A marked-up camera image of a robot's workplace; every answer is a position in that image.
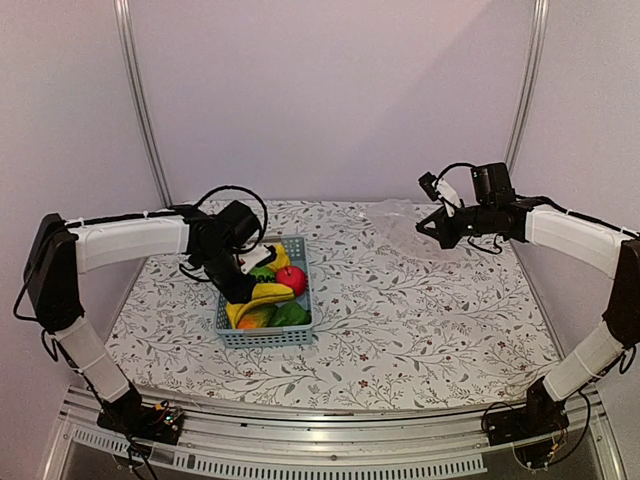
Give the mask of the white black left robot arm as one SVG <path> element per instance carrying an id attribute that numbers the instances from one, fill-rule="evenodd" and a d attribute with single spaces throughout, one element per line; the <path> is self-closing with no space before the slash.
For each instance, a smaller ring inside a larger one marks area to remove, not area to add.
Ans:
<path id="1" fill-rule="evenodd" d="M 23 271 L 19 299 L 28 299 L 32 321 L 52 340 L 53 358 L 63 357 L 86 382 L 101 406 L 100 427 L 128 438 L 175 445 L 184 422 L 180 408 L 155 409 L 107 352 L 86 319 L 80 275 L 140 258 L 184 254 L 232 303 L 250 300 L 255 280 L 240 265 L 246 243 L 263 226 L 245 204 L 233 201 L 217 214 L 193 205 L 169 210 L 65 221 L 46 215 Z"/>

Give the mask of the yellow toy banana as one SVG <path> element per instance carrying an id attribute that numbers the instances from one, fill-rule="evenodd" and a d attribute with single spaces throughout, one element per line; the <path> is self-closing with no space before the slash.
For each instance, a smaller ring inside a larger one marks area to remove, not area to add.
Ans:
<path id="1" fill-rule="evenodd" d="M 275 305 L 291 301 L 295 298 L 295 292 L 291 287 L 279 283 L 258 283 L 253 288 L 247 301 L 235 304 L 228 303 L 226 305 L 226 314 L 230 325 L 236 328 L 241 318 L 250 310 L 264 305 Z"/>

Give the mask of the red toy apple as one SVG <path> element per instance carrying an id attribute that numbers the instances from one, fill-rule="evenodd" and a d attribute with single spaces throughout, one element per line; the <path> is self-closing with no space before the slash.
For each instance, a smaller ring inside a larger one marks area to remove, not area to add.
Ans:
<path id="1" fill-rule="evenodd" d="M 296 297 L 303 295 L 307 288 L 306 273 L 297 266 L 286 266 L 275 274 L 277 283 L 291 288 Z"/>

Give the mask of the clear zip top bag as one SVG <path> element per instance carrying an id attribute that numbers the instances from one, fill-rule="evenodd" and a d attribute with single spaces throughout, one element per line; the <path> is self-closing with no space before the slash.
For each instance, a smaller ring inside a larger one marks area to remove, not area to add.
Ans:
<path id="1" fill-rule="evenodd" d="M 416 231 L 420 218 L 409 200 L 387 199 L 369 205 L 365 215 L 385 242 L 399 253 L 426 261 L 447 261 L 436 240 Z"/>

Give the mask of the green toy watermelon ball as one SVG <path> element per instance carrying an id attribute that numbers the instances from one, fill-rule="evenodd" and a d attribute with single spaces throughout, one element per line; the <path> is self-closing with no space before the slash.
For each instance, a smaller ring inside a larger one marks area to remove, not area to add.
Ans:
<path id="1" fill-rule="evenodd" d="M 276 282 L 276 273 L 267 266 L 254 267 L 250 271 L 250 275 L 253 276 L 258 283 Z"/>

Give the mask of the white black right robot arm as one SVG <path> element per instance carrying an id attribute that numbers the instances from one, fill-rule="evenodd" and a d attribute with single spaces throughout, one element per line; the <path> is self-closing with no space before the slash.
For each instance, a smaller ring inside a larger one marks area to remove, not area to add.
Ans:
<path id="1" fill-rule="evenodd" d="M 453 165 L 438 174 L 423 174 L 418 183 L 439 207 L 417 223 L 418 233 L 444 250 L 462 240 L 499 236 L 564 255 L 602 277 L 602 293 L 566 274 L 555 280 L 562 303 L 558 312 L 571 320 L 591 314 L 584 338 L 527 388 L 523 406 L 489 410 L 481 420 L 493 446 L 565 433 L 567 400 L 584 394 L 612 368 L 626 371 L 637 354 L 639 233 L 563 207 L 547 196 L 517 193 L 503 162 L 461 166 L 470 173 L 474 202 L 466 204 L 447 183 Z"/>

